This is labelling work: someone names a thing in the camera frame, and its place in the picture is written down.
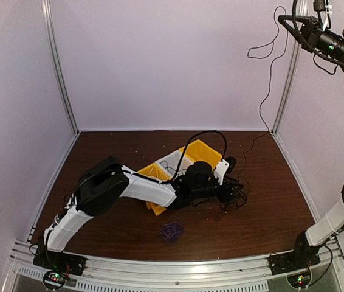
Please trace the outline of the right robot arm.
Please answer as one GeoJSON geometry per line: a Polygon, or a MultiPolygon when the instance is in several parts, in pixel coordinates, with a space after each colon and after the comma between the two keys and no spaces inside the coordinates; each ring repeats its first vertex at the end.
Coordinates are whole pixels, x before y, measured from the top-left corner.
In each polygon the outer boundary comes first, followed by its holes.
{"type": "Polygon", "coordinates": [[[297,238],[289,263],[300,269],[312,250],[344,228],[344,74],[330,77],[312,64],[305,44],[279,135],[315,223],[297,238]]]}

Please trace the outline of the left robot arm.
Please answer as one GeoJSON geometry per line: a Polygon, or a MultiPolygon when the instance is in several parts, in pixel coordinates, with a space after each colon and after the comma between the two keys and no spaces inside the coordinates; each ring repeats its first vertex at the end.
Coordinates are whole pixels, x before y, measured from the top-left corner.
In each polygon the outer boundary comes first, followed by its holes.
{"type": "Polygon", "coordinates": [[[149,201],[172,210],[213,197],[224,206],[245,201],[241,192],[244,186],[228,177],[228,170],[225,159],[215,168],[205,161],[196,161],[182,174],[175,172],[171,179],[161,181],[135,172],[110,156],[79,179],[63,210],[39,237],[36,253],[50,269],[61,269],[65,264],[61,252],[70,239],[90,219],[107,213],[121,197],[149,201]]]}

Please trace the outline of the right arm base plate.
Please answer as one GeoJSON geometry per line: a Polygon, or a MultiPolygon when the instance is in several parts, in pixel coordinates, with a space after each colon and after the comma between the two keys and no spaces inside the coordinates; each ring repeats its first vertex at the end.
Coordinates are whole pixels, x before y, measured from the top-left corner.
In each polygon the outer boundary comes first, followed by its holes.
{"type": "Polygon", "coordinates": [[[307,269],[309,265],[317,265],[321,262],[318,255],[313,255],[308,258],[297,258],[294,256],[293,251],[282,254],[272,253],[267,260],[272,275],[307,269]]]}

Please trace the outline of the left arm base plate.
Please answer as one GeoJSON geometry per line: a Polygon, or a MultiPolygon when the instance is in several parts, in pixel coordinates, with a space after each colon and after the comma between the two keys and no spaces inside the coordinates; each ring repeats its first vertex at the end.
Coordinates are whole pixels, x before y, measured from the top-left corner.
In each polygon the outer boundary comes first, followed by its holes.
{"type": "Polygon", "coordinates": [[[37,254],[33,259],[33,264],[63,274],[81,276],[85,268],[86,258],[63,252],[46,251],[37,254]]]}

